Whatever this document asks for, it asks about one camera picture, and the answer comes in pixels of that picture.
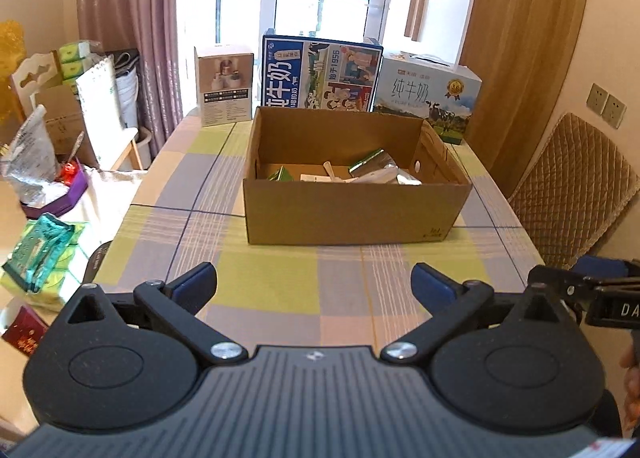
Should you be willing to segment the person's right hand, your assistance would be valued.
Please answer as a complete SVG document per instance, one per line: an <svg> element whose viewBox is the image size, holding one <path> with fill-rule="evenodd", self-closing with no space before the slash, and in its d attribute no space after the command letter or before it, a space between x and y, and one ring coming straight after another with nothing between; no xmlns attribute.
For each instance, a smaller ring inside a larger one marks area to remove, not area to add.
<svg viewBox="0 0 640 458"><path fill-rule="evenodd" d="M624 415L627 430L634 430L639 424L639 361L634 342L620 356L620 367L625 371L624 377Z"/></svg>

